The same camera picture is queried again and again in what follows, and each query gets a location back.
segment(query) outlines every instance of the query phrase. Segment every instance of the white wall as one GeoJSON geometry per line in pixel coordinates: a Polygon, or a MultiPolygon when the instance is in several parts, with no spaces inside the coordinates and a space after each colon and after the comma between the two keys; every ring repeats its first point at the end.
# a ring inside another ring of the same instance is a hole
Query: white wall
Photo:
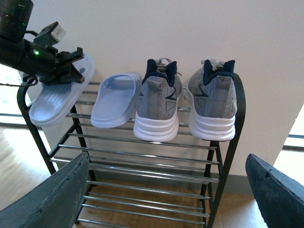
{"type": "Polygon", "coordinates": [[[234,59],[247,115],[230,174],[246,175],[249,153],[274,164],[304,103],[304,1],[33,2],[28,29],[58,21],[66,36],[57,48],[82,47],[96,62],[94,81],[144,75],[147,59],[168,57],[186,85],[202,59],[234,59]]]}

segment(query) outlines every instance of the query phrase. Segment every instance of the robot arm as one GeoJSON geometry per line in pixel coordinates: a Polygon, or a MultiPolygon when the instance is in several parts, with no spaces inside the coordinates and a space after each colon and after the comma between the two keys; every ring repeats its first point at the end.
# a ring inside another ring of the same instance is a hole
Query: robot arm
{"type": "Polygon", "coordinates": [[[46,85],[83,82],[84,77],[73,66],[83,58],[82,48],[73,53],[53,47],[65,35],[58,22],[46,26],[34,41],[24,39],[33,8],[31,0],[0,1],[0,64],[9,66],[46,85]]]}

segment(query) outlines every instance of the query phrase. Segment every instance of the sneaker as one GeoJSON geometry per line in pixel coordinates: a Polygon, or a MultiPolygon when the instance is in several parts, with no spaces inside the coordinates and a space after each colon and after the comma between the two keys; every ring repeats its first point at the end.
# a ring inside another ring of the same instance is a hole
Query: sneaker
{"type": "Polygon", "coordinates": [[[175,138],[179,120],[178,102],[182,100],[182,85],[176,61],[168,65],[149,59],[137,101],[134,135],[142,140],[167,142],[175,138]]]}
{"type": "Polygon", "coordinates": [[[210,141],[233,139],[237,112],[234,63],[206,60],[191,77],[185,96],[191,104],[189,128],[195,137],[210,141]]]}

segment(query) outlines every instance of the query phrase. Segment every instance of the white sneaker sole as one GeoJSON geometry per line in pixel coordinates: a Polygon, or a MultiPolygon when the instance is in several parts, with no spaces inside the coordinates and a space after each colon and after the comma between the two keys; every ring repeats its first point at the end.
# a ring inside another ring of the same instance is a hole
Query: white sneaker sole
{"type": "Polygon", "coordinates": [[[173,140],[179,129],[179,119],[177,116],[177,109],[180,100],[184,98],[183,92],[179,95],[175,113],[169,120],[153,120],[149,118],[142,118],[136,112],[134,135],[142,140],[151,142],[168,142],[173,140]]]}
{"type": "Polygon", "coordinates": [[[188,87],[185,91],[187,101],[191,104],[189,129],[193,136],[209,141],[228,141],[235,135],[235,116],[231,119],[204,117],[197,114],[194,98],[188,87]]]}

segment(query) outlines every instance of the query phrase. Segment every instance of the sunlight on floor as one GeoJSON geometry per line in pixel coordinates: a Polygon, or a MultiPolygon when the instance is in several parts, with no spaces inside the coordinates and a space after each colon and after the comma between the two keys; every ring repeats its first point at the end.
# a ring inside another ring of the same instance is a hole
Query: sunlight on floor
{"type": "MultiPolygon", "coordinates": [[[[289,134],[304,135],[304,105],[289,134]]],[[[304,139],[287,138],[284,145],[304,147],[304,139]]],[[[274,167],[304,185],[304,152],[282,150],[274,167]]]]}
{"type": "Polygon", "coordinates": [[[281,151],[274,167],[304,185],[304,152],[281,151]]]}
{"type": "MultiPolygon", "coordinates": [[[[44,170],[45,163],[41,155],[37,156],[37,150],[33,150],[33,147],[37,147],[33,140],[32,135],[27,129],[10,129],[7,128],[3,131],[6,141],[15,154],[15,159],[22,161],[22,163],[33,169],[44,170]]],[[[46,141],[45,135],[40,132],[46,145],[47,151],[50,151],[50,147],[46,141]]]]}
{"type": "MultiPolygon", "coordinates": [[[[0,64],[0,83],[10,85],[20,85],[19,72],[8,66],[0,64]]],[[[0,114],[21,114],[17,104],[18,87],[0,86],[0,114]]],[[[26,95],[26,103],[30,103],[29,96],[26,95]]],[[[23,118],[12,116],[1,116],[1,123],[25,124],[23,118]]]]}

